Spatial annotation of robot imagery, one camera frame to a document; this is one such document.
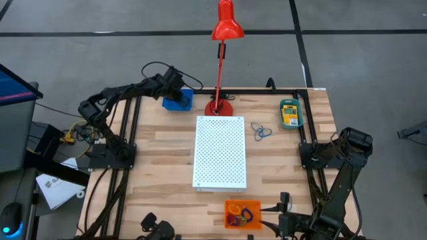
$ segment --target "blue light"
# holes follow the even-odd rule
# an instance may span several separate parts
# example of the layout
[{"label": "blue light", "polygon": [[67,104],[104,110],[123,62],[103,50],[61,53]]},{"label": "blue light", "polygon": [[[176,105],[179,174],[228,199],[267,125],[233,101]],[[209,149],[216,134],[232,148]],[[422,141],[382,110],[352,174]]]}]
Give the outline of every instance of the blue light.
[{"label": "blue light", "polygon": [[19,228],[18,228],[18,230],[16,231],[16,232],[14,232],[14,234],[12,234],[12,235],[5,235],[5,237],[6,238],[8,238],[8,239],[12,239],[12,238],[16,238],[16,237],[18,237],[20,234],[21,234],[21,232],[22,232],[22,228],[24,228],[24,225],[22,224],[22,222],[19,224]]}]

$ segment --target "orange tray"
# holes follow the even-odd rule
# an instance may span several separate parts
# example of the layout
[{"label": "orange tray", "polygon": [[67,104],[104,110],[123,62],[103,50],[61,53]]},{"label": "orange tray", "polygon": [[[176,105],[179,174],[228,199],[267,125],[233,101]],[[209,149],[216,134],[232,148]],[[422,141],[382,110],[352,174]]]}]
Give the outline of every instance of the orange tray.
[{"label": "orange tray", "polygon": [[[253,219],[248,223],[242,224],[241,221],[250,219],[250,214],[244,209],[249,210]],[[246,229],[260,230],[261,219],[261,202],[256,200],[226,200],[224,203],[224,227],[226,229]]]}]

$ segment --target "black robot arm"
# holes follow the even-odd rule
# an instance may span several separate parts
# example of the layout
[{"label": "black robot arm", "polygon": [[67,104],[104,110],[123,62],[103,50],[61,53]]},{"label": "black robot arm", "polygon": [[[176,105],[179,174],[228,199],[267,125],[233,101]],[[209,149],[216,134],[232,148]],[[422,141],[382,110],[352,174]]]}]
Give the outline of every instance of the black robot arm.
[{"label": "black robot arm", "polygon": [[[372,154],[372,137],[352,128],[345,128],[338,139],[327,144],[314,145],[311,152],[312,165],[323,168],[333,158],[344,163],[329,191],[319,199],[312,215],[288,212],[289,193],[281,193],[280,203],[262,211],[282,212],[279,224],[262,221],[276,233],[276,237],[296,238],[295,233],[304,233],[305,240],[350,239],[353,234],[344,223],[345,203],[354,187],[360,170]],[[354,236],[352,239],[366,239]]]},{"label": "black robot arm", "polygon": [[185,85],[182,74],[174,67],[169,67],[162,76],[156,74],[144,79],[141,83],[124,85],[121,87],[105,88],[102,92],[92,95],[82,101],[79,113],[94,128],[105,137],[105,145],[96,145],[91,157],[93,163],[90,168],[127,169],[133,165],[135,148],[128,145],[125,139],[115,135],[107,124],[107,118],[113,107],[121,100],[133,97],[147,96],[158,99],[165,97],[178,102],[182,107],[189,104],[189,99],[183,97],[180,89]]}]

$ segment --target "white pegboard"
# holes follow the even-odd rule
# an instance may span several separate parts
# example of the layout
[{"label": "white pegboard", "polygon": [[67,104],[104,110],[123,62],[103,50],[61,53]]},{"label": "white pegboard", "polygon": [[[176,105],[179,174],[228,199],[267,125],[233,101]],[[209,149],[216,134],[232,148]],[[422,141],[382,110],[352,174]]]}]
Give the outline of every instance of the white pegboard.
[{"label": "white pegboard", "polygon": [[193,187],[197,191],[246,190],[244,117],[197,117]]}]

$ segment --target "lamp base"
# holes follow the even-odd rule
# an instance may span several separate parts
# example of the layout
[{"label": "lamp base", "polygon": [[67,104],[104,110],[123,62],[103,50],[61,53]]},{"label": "lamp base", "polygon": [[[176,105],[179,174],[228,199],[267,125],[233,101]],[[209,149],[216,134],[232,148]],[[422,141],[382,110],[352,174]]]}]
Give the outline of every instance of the lamp base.
[{"label": "lamp base", "polygon": [[218,100],[218,110],[214,111],[215,101],[210,101],[205,107],[205,116],[232,116],[233,107],[225,99]]}]

